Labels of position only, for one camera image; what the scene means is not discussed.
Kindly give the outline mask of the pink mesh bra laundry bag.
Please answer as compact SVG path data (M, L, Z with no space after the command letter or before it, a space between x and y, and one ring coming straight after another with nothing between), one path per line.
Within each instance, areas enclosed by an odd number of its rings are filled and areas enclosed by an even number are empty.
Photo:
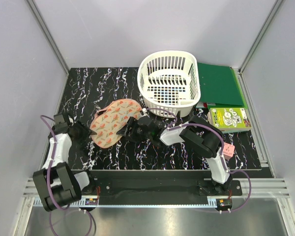
M132 99L113 101L94 115L90 129L96 134L91 136L92 140L100 148L113 146L121 139L117 132L127 124L130 117L140 118L141 110L141 105Z

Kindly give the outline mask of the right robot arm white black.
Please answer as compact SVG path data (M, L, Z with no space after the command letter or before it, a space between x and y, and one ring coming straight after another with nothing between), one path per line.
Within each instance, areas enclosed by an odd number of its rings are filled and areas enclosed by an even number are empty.
M191 147L196 154L207 161L211 171L211 181L198 184L202 194L206 196L229 194L232 176L223 154L225 144L222 132L203 118L193 116L186 123L166 128L163 123L153 121L149 116L139 119L130 117L117 134L135 143L150 140L157 147L177 143Z

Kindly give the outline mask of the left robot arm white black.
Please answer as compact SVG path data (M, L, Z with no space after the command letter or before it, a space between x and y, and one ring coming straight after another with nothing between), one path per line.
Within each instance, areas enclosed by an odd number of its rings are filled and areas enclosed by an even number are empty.
M75 121L69 113L54 115L50 129L49 151L41 170L33 173L33 181L42 205L47 212L55 209L66 210L68 206L82 198L82 194L92 194L96 182L88 170L74 174L68 166L69 151L73 143L84 147L95 131L80 121Z

